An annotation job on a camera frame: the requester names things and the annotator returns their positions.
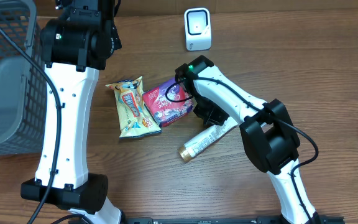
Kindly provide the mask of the yellow snack bag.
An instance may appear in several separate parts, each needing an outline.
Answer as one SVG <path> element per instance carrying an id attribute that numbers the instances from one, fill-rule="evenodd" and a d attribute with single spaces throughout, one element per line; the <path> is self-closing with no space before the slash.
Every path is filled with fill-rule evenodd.
<path id="1" fill-rule="evenodd" d="M 120 139 L 142 138 L 160 134 L 160 126 L 149 113 L 142 99 L 143 76 L 106 85 L 114 91 L 119 118 Z"/>

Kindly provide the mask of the white tube gold cap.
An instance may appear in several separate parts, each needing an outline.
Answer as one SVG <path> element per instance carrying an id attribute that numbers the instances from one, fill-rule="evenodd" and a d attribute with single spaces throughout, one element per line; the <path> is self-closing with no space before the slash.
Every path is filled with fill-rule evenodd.
<path id="1" fill-rule="evenodd" d="M 189 162 L 236 126 L 237 122 L 228 117 L 223 125 L 212 125 L 184 143 L 178 153 L 185 162 Z"/>

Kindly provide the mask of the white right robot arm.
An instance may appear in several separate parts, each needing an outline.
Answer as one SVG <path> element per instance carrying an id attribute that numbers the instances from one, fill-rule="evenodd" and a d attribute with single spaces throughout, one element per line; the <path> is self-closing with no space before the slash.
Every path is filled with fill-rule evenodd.
<path id="1" fill-rule="evenodd" d="M 203 55 L 178 67 L 175 81 L 195 99 L 194 112 L 205 125 L 223 125 L 229 118 L 234 119 L 248 159 L 272 182 L 282 222 L 319 223 L 300 176 L 303 163 L 298 158 L 299 137 L 314 141 L 294 127 L 281 101 L 267 103 L 252 96 Z"/>

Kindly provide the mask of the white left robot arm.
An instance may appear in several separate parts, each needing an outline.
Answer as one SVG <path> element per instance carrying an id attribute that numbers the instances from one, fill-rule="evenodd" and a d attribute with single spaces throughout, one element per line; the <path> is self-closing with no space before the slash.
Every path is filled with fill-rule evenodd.
<path id="1" fill-rule="evenodd" d="M 49 203 L 86 223 L 123 223 L 108 199 L 108 178 L 88 170 L 86 144 L 93 93 L 107 59 L 121 48 L 114 0 L 57 1 L 63 14 L 40 33 L 44 72 L 50 79 L 44 143 L 33 179 L 21 197 Z"/>

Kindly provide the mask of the red purple pad pack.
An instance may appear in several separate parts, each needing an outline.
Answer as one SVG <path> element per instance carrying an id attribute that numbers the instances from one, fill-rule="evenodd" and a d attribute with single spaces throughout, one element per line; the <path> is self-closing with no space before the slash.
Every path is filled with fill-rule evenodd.
<path id="1" fill-rule="evenodd" d="M 189 98 L 189 95 L 179 84 L 167 91 L 174 83 L 175 79 L 172 78 L 142 95 L 148 111 L 160 127 L 172 124 L 193 109 L 191 99 L 180 102 L 180 100 Z"/>

